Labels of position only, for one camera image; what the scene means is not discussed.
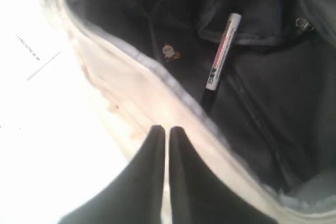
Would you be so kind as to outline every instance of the bag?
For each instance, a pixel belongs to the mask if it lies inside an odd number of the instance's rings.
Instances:
[[[106,101],[101,115],[136,152],[61,223],[336,223],[334,0],[61,2],[82,69]],[[237,10],[205,113],[206,81]]]

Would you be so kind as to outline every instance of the marker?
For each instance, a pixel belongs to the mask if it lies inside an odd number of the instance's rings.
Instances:
[[[201,106],[206,112],[211,110],[216,98],[216,90],[220,81],[223,65],[231,48],[240,20],[241,15],[237,13],[231,13],[222,39],[220,40],[219,48],[217,50],[217,54],[201,100]]]

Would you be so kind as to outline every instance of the small charm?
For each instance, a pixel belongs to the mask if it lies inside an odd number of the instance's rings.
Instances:
[[[180,52],[175,51],[174,48],[167,43],[164,44],[162,52],[164,54],[164,59],[166,60],[166,62],[176,60],[181,56]]]

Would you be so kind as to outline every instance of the black fabric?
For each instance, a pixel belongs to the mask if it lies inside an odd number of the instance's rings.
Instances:
[[[169,152],[174,224],[276,223],[218,180],[182,128],[171,129]]]
[[[65,216],[60,224],[161,223],[164,157],[164,129],[153,126],[126,169],[99,195]]]
[[[336,157],[336,50],[318,33],[302,36],[296,30],[301,14],[296,0],[238,2],[243,10],[239,34],[209,116],[262,183],[290,191],[329,168]],[[237,8],[234,0],[68,3],[82,19],[163,64],[197,101],[218,35]],[[165,62],[166,44],[179,59]]]

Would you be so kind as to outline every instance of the white surface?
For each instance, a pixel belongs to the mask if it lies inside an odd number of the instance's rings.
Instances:
[[[15,26],[41,25],[36,0],[1,3],[0,38]],[[126,164],[88,105],[67,43],[58,43],[62,53],[29,82],[0,87],[1,224],[57,223],[106,187]]]

